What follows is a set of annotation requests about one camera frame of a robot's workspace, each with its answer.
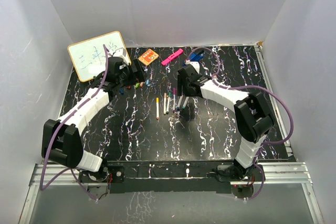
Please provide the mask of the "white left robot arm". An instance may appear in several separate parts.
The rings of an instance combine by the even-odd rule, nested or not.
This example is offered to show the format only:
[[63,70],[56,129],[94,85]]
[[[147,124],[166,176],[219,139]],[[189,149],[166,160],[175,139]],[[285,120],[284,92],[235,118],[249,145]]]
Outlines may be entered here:
[[121,57],[110,57],[106,70],[93,79],[86,95],[66,114],[44,124],[41,148],[44,160],[87,170],[96,181],[104,181],[108,177],[108,168],[101,157],[84,150],[82,132],[110,103],[115,91],[145,79],[146,73],[139,59],[125,63]]

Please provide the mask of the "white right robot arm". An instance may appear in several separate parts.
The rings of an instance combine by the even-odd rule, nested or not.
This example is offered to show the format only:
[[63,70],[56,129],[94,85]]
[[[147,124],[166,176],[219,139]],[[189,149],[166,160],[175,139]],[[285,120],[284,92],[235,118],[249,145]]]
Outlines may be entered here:
[[215,78],[200,74],[193,64],[185,65],[177,73],[178,92],[186,97],[214,101],[235,113],[241,142],[233,161],[234,174],[240,180],[247,180],[253,174],[257,152],[275,123],[264,95],[226,87]]

